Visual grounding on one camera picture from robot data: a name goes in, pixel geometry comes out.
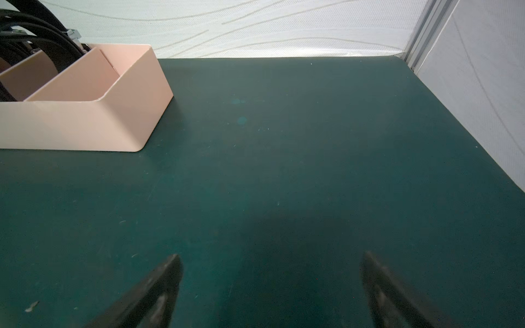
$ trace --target black cable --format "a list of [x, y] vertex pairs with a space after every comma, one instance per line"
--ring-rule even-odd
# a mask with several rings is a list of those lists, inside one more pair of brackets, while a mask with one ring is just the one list
[[20, 50], [20, 48], [16, 47], [12, 43], [4, 42], [3, 45], [10, 51], [16, 53], [20, 58], [22, 59], [27, 58], [26, 54], [22, 50]]
[[53, 13], [49, 11], [49, 9], [47, 9], [46, 6], [44, 6], [40, 1], [7, 0], [7, 2], [12, 4], [21, 13], [33, 15], [55, 26], [61, 32], [67, 32], [67, 29], [64, 27], [64, 25], [62, 25], [58, 18], [55, 15], [53, 15]]
[[41, 25], [26, 23], [26, 22], [11, 21], [11, 22], [2, 24], [0, 26], [0, 30], [4, 30], [7, 27], [12, 27], [12, 26], [20, 26], [20, 27], [26, 28], [29, 31], [33, 32], [38, 37], [46, 38], [46, 39], [52, 40], [60, 44], [64, 48], [65, 51], [73, 55], [75, 60], [79, 59], [83, 55], [83, 52], [76, 45], [71, 44], [70, 42], [66, 40], [67, 37], [64, 37], [60, 33], [53, 31], [47, 27], [41, 26]]
[[42, 20], [42, 19], [40, 19], [38, 17], [34, 17], [34, 16], [31, 16], [31, 15], [28, 15], [28, 14], [25, 14], [25, 13], [20, 13], [20, 12], [14, 11], [14, 10], [9, 10], [9, 9], [0, 9], [0, 16], [1, 16], [0, 22], [2, 22], [2, 21], [9, 21], [10, 19], [12, 19], [12, 20], [22, 20], [24, 22], [37, 24], [37, 25], [42, 25], [43, 27], [46, 27], [46, 28], [48, 28], [50, 30], [53, 30], [57, 34], [61, 35], [67, 42], [69, 42], [71, 45], [73, 45], [75, 48], [77, 48], [78, 51], [81, 54], [83, 54], [82, 49], [80, 49], [77, 46], [77, 44], [73, 40], [71, 40], [71, 38], [69, 38], [69, 36], [67, 34], [63, 33], [62, 31], [60, 31], [59, 29], [57, 29], [55, 26], [51, 25], [50, 23], [46, 22], [45, 20]]
[[0, 32], [0, 40], [3, 41], [3, 44], [30, 41], [46, 53], [53, 64], [55, 64], [58, 72], [62, 72], [76, 60], [73, 54], [66, 51], [61, 44], [47, 38], [41, 38], [34, 35]]
[[23, 57], [20, 57], [18, 52], [15, 52], [11, 49], [8, 43], [0, 42], [0, 57], [7, 61], [11, 66], [16, 65], [20, 61], [24, 60]]

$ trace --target white wall panel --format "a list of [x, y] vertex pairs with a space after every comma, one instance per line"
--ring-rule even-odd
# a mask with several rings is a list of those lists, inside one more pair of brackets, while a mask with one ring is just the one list
[[83, 42], [145, 43], [160, 58], [193, 58], [398, 54], [426, 0], [42, 2]]
[[459, 0], [417, 75], [525, 190], [525, 1]]

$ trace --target white fabric backdrop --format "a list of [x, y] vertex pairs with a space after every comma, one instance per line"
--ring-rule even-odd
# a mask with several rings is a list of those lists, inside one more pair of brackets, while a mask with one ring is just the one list
[[85, 43], [151, 44], [159, 58], [194, 58], [398, 54], [426, 0], [42, 2]]
[[525, 1], [459, 0], [417, 75], [525, 191]]

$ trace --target dark green table surface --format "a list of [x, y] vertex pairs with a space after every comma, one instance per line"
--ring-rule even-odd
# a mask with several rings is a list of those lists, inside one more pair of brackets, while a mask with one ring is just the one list
[[0, 326], [82, 326], [177, 252], [173, 327], [371, 327], [368, 249], [525, 326], [525, 194], [401, 60], [160, 62], [140, 152], [0, 150]]

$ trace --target scratch mark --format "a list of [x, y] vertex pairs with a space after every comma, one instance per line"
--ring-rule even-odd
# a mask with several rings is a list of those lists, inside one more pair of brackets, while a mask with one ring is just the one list
[[160, 179], [157, 180], [157, 182], [155, 182], [155, 184], [153, 185], [153, 188], [151, 188], [150, 194], [148, 195], [148, 198], [146, 199], [146, 201], [150, 200], [151, 194], [153, 194], [153, 192], [155, 191], [155, 188], [157, 187], [157, 183], [159, 183], [159, 181], [160, 181]]

